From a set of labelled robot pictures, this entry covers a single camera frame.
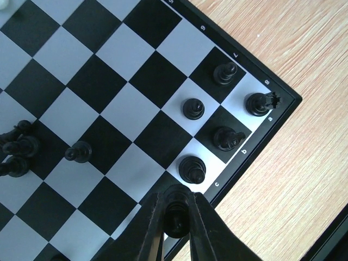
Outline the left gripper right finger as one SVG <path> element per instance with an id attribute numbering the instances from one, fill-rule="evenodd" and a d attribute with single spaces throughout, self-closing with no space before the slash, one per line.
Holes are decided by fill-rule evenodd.
<path id="1" fill-rule="evenodd" d="M 261 260 L 228 228 L 200 192 L 189 195 L 191 260 Z"/>

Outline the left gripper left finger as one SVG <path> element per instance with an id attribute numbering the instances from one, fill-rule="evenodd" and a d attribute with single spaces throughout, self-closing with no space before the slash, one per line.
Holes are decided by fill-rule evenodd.
<path id="1" fill-rule="evenodd" d="M 96 260 L 164 260 L 164 195 L 152 194 Z"/>

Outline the black pawn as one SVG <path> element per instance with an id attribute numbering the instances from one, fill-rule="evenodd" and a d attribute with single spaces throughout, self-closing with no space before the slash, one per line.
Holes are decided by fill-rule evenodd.
<path id="1" fill-rule="evenodd" d="M 163 230 L 171 238 L 185 237 L 190 231 L 189 192 L 190 189 L 183 184 L 174 184 L 164 192 Z"/>
<path id="2" fill-rule="evenodd" d="M 198 120 L 204 114 L 204 104 L 197 98 L 190 98 L 186 100 L 182 107 L 184 116 L 189 120 Z"/>

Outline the black and white chessboard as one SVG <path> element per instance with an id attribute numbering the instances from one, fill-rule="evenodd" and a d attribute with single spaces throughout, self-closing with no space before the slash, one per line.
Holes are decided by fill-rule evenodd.
<path id="1" fill-rule="evenodd" d="M 283 101 L 251 115 L 258 92 Z M 206 165 L 189 188 L 220 201 L 300 102 L 188 1 L 1 1 L 1 133 L 28 120 L 41 145 L 1 177 L 1 260 L 93 260 L 187 156 Z M 221 151 L 219 127 L 246 139 Z"/>

